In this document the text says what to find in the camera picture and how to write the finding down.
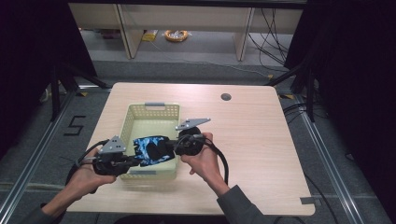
wooden table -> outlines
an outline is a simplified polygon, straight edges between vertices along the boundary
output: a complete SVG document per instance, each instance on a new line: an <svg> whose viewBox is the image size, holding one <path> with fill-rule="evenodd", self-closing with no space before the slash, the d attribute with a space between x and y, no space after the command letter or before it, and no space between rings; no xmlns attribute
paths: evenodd
<svg viewBox="0 0 396 224"><path fill-rule="evenodd" d="M221 99L223 93L232 99ZM127 106L133 103L178 103L181 120L211 118L199 126L214 134L238 185L265 215L310 216L313 204L275 89L263 86L117 83L89 146L120 134ZM123 180L99 188L68 211L137 214L222 214L216 194L190 166L179 161L172 180Z"/></svg>

basket handle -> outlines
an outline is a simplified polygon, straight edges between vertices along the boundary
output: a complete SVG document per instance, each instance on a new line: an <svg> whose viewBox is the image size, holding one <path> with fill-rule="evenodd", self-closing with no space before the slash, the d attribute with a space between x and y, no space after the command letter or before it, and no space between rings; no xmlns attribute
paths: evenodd
<svg viewBox="0 0 396 224"><path fill-rule="evenodd" d="M165 103L163 102L145 102L147 110L165 110Z"/></svg>

plastic basket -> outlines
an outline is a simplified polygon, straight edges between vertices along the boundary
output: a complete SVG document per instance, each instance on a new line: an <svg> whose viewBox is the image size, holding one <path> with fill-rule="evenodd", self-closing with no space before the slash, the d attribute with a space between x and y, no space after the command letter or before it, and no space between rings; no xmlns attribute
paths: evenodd
<svg viewBox="0 0 396 224"><path fill-rule="evenodd" d="M126 146L128 156L134 155L134 139L163 135L177 140L176 126L179 124L178 104L144 103L128 106L122 125L120 139ZM176 177L177 157L156 165L131 167L121 178L174 178Z"/></svg>

gray sleeve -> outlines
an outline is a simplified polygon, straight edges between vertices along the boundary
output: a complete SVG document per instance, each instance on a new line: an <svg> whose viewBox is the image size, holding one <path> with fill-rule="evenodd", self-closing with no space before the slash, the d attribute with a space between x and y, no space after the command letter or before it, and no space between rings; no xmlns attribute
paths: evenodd
<svg viewBox="0 0 396 224"><path fill-rule="evenodd" d="M64 217L64 213L61 214L59 217L52 217L43 212L41 208L45 204L41 204L29 213L20 223L21 224L58 224L61 222L62 218Z"/></svg>
<svg viewBox="0 0 396 224"><path fill-rule="evenodd" d="M250 202L238 186L218 198L218 204L231 224L262 224L265 217L262 212Z"/></svg>

hand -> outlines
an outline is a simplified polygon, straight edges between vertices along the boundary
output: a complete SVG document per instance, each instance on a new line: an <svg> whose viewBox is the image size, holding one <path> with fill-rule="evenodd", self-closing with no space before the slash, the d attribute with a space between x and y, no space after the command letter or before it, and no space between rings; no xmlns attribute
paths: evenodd
<svg viewBox="0 0 396 224"><path fill-rule="evenodd" d="M86 157L94 157L97 151L98 149L95 148ZM114 175L97 175L91 164L83 164L73 174L64 189L72 193L76 200L79 200L100 186L114 181L116 181Z"/></svg>
<svg viewBox="0 0 396 224"><path fill-rule="evenodd" d="M203 133L203 135L213 141L212 133ZM190 175L198 174L218 196L230 189L220 174L218 155L209 146L204 145L201 152L195 156L183 155L181 160L191 167Z"/></svg>
<svg viewBox="0 0 396 224"><path fill-rule="evenodd" d="M93 157L98 149L92 150L87 157ZM82 165L70 178L70 181L42 211L52 217L58 217L73 202L80 200L84 195L92 192L104 184L116 181L114 175L97 175L91 164Z"/></svg>

